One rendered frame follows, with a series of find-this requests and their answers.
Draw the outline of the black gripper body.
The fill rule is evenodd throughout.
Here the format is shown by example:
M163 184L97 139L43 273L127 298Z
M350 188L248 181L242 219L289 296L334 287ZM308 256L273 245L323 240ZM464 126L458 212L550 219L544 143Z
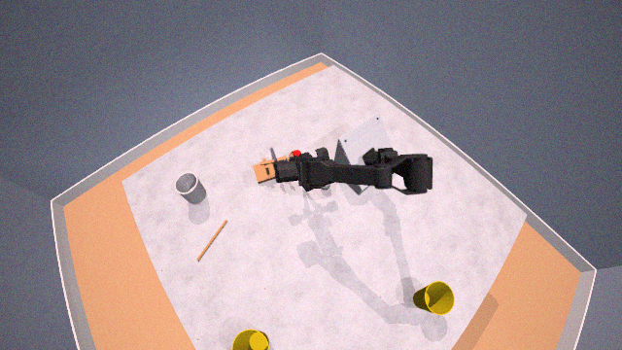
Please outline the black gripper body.
M324 157L324 159L329 159L329 155L328 155L328 149L323 147L323 148L319 148L316 149L315 152L317 153L317 157ZM300 157L294 157L294 160L296 160L297 158L312 158L311 154L306 154ZM284 159L278 160L278 161L274 161L274 162L283 162L285 161ZM296 160L297 161L297 160ZM274 168L274 162L273 162L273 168Z

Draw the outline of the yellow ribbed cup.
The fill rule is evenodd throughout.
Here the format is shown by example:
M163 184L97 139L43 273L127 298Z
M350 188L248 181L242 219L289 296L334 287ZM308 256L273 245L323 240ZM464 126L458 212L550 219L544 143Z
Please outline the yellow ribbed cup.
M234 338L232 350L268 350L267 334L255 330L244 330Z
M454 306L454 293L448 284L437 281L416 292L413 303L420 309L435 313L447 314Z

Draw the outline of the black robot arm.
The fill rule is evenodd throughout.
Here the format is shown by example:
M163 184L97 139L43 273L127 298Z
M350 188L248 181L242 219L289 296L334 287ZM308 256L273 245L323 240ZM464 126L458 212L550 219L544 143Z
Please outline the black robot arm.
M405 195L423 194L432 189L432 157L425 154L398 155L393 148L372 148L363 156L365 165L337 164L324 157L299 157L274 162L276 183L298 181L307 192L332 183L373 186ZM403 177L406 189L394 186L392 174Z

